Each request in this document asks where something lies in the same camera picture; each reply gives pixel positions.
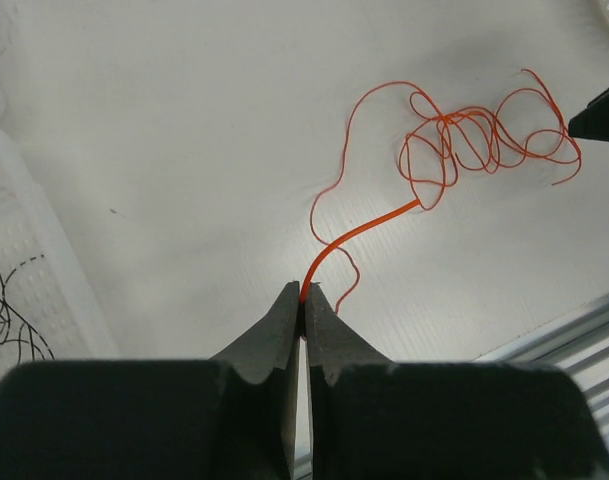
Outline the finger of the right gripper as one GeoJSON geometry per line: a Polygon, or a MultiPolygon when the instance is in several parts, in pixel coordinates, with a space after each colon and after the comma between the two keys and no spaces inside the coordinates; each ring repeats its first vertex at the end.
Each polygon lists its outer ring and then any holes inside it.
{"type": "Polygon", "coordinates": [[[609,143],[609,88],[568,122],[572,138],[609,143]]]}

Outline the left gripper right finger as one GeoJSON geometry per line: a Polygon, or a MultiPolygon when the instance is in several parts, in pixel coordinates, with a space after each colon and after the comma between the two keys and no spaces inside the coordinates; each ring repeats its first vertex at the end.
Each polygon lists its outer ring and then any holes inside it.
{"type": "Polygon", "coordinates": [[[321,288],[303,296],[316,479],[609,479],[609,451],[561,369],[387,358],[321,288]]]}

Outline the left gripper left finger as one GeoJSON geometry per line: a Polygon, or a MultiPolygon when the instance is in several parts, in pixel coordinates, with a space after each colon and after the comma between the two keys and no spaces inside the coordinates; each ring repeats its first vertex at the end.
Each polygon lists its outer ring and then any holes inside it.
{"type": "Polygon", "coordinates": [[[0,479],[289,479],[299,285],[208,359],[25,363],[0,382],[0,479]]]}

